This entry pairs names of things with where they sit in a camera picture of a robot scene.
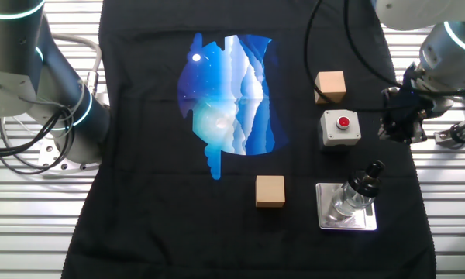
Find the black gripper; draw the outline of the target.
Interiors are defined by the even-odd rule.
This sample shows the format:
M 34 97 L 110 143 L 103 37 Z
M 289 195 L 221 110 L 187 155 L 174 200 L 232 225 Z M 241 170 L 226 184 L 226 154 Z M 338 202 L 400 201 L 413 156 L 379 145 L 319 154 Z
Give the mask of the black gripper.
M 434 102 L 427 95 L 420 95 L 414 82 L 420 78 L 416 64 L 407 68 L 403 75 L 402 86 L 385 88 L 383 97 L 384 112 L 381 115 L 381 127 L 378 136 L 381 140 L 401 141 L 401 127 L 405 124 L 405 143 L 421 143 L 427 140 L 422 127 L 424 119 L 436 117 L 432 110 Z

